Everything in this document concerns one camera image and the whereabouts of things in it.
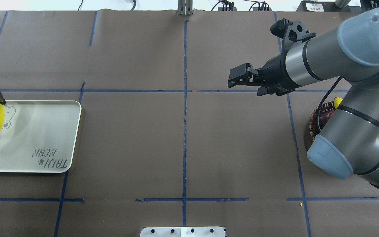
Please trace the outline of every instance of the white floor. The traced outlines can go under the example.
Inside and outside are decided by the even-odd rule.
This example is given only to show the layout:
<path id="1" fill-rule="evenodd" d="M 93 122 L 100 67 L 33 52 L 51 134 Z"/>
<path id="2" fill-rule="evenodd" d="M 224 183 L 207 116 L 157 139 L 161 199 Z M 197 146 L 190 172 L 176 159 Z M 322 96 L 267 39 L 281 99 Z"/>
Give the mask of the white floor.
<path id="1" fill-rule="evenodd" d="M 136 0 L 135 10 L 176 10 L 177 0 Z M 252 5 L 251 2 L 244 0 L 233 0 L 238 11 L 247 11 Z M 300 0 L 267 0 L 274 11 L 294 12 L 301 2 Z M 81 0 L 0 0 L 0 10 L 18 11 L 72 11 L 77 10 Z M 195 9 L 209 11 L 217 3 L 217 0 L 194 0 Z M 81 10 L 129 10 L 132 8 L 132 0 L 83 0 Z M 360 0 L 352 0 L 349 6 L 360 6 Z"/>

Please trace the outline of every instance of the basket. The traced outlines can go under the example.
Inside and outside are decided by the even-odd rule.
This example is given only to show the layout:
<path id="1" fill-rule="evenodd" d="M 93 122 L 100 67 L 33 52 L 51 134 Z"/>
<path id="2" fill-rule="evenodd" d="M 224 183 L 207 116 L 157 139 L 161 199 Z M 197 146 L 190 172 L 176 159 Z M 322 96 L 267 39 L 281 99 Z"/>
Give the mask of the basket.
<path id="1" fill-rule="evenodd" d="M 314 110 L 314 112 L 311 114 L 310 120 L 308 122 L 308 127 L 304 133 L 304 144 L 305 144 L 306 150 L 308 150 L 311 147 L 312 143 L 316 139 L 316 135 L 318 134 L 318 132 L 317 132 L 317 109 L 318 108 L 316 108 Z M 334 108 L 334 101 L 329 101 L 329 102 L 323 103 L 322 107 L 321 107 L 320 115 L 325 113 L 325 112 L 332 111 L 333 109 L 335 109 Z"/>

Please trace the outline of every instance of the white bracket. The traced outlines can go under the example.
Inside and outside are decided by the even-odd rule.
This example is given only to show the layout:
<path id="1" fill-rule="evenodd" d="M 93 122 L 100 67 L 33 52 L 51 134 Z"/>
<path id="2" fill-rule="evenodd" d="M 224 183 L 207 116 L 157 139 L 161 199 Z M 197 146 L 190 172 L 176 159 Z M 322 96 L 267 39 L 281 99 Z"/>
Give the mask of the white bracket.
<path id="1" fill-rule="evenodd" d="M 226 229 L 219 226 L 146 227 L 140 237 L 226 237 Z"/>
<path id="2" fill-rule="evenodd" d="M 178 15 L 192 15 L 192 0 L 178 0 Z"/>

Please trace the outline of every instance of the white label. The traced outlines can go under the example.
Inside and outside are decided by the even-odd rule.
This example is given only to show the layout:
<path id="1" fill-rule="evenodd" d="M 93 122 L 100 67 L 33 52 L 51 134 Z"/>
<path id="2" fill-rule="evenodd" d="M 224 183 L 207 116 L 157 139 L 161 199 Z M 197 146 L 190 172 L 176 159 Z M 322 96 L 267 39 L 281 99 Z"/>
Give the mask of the white label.
<path id="1" fill-rule="evenodd" d="M 324 8 L 321 3 L 305 3 L 307 10 L 310 12 L 323 12 Z"/>

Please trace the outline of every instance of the tray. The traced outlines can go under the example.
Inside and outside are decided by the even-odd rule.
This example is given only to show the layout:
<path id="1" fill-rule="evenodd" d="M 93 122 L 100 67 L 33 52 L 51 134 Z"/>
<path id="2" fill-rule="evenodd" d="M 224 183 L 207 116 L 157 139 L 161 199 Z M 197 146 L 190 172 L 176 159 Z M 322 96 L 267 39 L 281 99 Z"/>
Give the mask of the tray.
<path id="1" fill-rule="evenodd" d="M 81 105 L 7 100 L 0 132 L 0 172 L 62 173 L 71 167 Z"/>

